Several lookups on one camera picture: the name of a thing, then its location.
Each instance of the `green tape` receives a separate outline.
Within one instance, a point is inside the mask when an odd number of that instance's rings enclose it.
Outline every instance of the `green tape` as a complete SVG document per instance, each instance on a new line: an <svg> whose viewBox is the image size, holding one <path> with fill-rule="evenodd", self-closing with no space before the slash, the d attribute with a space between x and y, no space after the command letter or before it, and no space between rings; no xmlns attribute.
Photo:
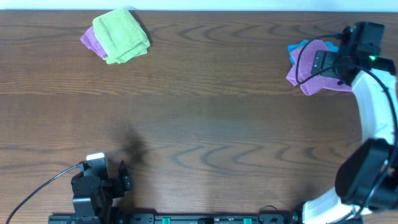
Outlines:
<svg viewBox="0 0 398 224"><path fill-rule="evenodd" d="M244 218L243 224L251 224L251 218Z"/></svg>
<svg viewBox="0 0 398 224"><path fill-rule="evenodd" d="M162 224L171 224L172 219L171 218L163 218L162 219Z"/></svg>

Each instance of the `white backdrop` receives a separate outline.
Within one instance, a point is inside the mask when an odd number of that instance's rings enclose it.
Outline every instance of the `white backdrop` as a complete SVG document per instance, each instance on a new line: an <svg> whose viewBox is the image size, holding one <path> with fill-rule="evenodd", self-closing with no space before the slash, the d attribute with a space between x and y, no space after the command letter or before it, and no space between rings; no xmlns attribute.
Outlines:
<svg viewBox="0 0 398 224"><path fill-rule="evenodd" d="M0 0L0 9L398 12L398 0Z"/></svg>

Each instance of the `wood grain table surface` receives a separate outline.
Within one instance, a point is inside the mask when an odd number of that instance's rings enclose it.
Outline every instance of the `wood grain table surface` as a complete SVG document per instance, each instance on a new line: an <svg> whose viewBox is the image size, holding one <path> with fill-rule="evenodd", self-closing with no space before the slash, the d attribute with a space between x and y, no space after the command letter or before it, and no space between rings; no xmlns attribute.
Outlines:
<svg viewBox="0 0 398 224"><path fill-rule="evenodd" d="M361 127L353 94L305 96L285 79L287 46L373 21L386 25L382 55L398 61L398 14L138 11L148 54L107 65L80 42L104 13L0 11L0 223L40 184L99 151L112 173L121 159L129 166L134 190L114 202L125 209L293 209L333 187ZM75 174L11 223L72 212Z"/></svg>

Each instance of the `folded cloth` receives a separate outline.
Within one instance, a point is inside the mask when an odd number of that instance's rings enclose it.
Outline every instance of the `folded cloth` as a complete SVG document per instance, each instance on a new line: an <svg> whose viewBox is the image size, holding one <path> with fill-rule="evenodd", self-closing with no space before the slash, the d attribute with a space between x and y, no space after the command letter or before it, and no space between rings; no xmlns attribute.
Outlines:
<svg viewBox="0 0 398 224"><path fill-rule="evenodd" d="M148 53L150 42L126 9L117 9L93 20L94 34L108 54L106 63L124 63Z"/></svg>
<svg viewBox="0 0 398 224"><path fill-rule="evenodd" d="M86 33L82 37L80 37L80 40L83 42L83 44L86 45L88 49L94 51L101 58L105 58L106 56L108 56L104 48L102 48L100 42L98 42L97 38L95 38L93 26L88 28Z"/></svg>
<svg viewBox="0 0 398 224"><path fill-rule="evenodd" d="M299 44L292 44L292 45L287 46L287 51L288 51L289 55L293 50L295 50L299 47L303 47L307 42L308 42L307 40L303 40ZM338 51L338 47L334 46L332 42L328 41L328 42L325 42L325 44L328 47L329 51L331 51L331 52ZM294 65L294 58L292 56L290 56L290 61L292 62L292 65Z"/></svg>
<svg viewBox="0 0 398 224"><path fill-rule="evenodd" d="M301 49L302 47L299 47L291 51L290 56L293 57L294 62L297 61ZM307 45L300 58L300 66L298 68L298 80L304 80L311 75L313 59L315 58L315 54L318 50L328 50L328 47L322 40L314 40ZM295 77L296 66L297 64L293 65L293 67L290 69L289 73L286 76L286 79L294 86L297 85ZM339 85L338 82L339 79L337 78L323 77L321 75L318 75L305 82L304 84L301 84L300 87L303 93L307 96L318 92L322 88L336 91L352 91L350 86L345 84Z"/></svg>

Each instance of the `green towel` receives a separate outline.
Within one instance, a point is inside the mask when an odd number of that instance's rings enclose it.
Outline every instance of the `green towel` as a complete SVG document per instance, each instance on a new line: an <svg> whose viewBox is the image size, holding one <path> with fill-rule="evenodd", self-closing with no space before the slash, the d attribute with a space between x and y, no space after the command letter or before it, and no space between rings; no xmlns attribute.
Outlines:
<svg viewBox="0 0 398 224"><path fill-rule="evenodd" d="M124 63L148 53L147 35L126 9L117 9L93 20L94 35L104 48L106 63Z"/></svg>

